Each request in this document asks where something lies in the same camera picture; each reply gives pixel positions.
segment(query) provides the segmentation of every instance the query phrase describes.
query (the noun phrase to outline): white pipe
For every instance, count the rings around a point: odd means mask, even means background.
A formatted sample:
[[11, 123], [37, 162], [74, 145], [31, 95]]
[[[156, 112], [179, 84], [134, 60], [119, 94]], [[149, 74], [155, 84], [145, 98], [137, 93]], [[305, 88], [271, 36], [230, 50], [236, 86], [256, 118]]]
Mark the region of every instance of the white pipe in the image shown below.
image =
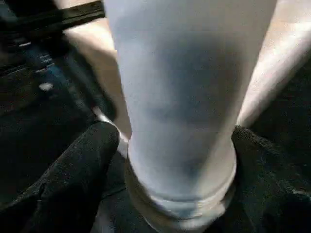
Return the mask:
[[158, 231], [224, 212], [231, 133], [275, 0], [105, 0], [132, 126], [126, 181]]

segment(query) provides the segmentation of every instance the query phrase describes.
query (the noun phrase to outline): beige surface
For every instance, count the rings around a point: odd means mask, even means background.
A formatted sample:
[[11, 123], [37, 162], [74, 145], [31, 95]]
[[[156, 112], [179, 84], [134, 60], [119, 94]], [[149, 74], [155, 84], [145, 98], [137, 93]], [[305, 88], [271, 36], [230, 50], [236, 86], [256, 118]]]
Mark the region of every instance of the beige surface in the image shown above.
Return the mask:
[[[83, 2], [89, 1], [58, 0], [62, 7]], [[310, 9], [311, 0], [278, 1], [238, 118], [239, 124], [251, 124], [309, 56]], [[117, 106], [116, 125], [129, 136], [130, 123], [115, 62], [116, 51], [107, 21], [100, 19], [67, 30], [66, 33], [93, 65], [101, 85]]]
[[278, 0], [238, 118], [248, 126], [309, 57], [311, 0]]

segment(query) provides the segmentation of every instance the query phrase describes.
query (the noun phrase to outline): white plastic tube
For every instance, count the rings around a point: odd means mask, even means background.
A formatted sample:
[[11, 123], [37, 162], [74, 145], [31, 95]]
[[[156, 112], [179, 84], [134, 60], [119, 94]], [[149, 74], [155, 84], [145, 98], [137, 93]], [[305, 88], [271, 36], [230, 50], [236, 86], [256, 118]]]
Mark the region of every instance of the white plastic tube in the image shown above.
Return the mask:
[[225, 209], [231, 133], [275, 0], [105, 0], [132, 126], [126, 180], [158, 231]]

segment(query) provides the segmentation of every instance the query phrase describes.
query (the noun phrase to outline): black fabric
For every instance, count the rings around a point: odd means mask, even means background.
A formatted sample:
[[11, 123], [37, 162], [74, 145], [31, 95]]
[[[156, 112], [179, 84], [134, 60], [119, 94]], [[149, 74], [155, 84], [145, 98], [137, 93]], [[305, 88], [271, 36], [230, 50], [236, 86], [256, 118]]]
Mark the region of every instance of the black fabric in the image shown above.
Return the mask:
[[311, 182], [311, 59], [288, 82], [250, 129], [281, 145]]
[[118, 145], [108, 123], [88, 128], [42, 177], [0, 212], [3, 233], [88, 233]]
[[311, 184], [280, 145], [236, 127], [237, 191], [253, 232], [311, 231]]

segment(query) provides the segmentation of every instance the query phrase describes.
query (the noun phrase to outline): black cloth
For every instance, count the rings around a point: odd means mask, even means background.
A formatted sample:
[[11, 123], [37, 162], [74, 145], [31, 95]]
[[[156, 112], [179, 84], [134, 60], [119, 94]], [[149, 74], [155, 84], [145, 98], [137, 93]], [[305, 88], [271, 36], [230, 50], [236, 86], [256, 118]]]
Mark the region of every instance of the black cloth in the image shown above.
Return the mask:
[[91, 125], [37, 182], [0, 211], [0, 232], [90, 232], [118, 135], [108, 123]]

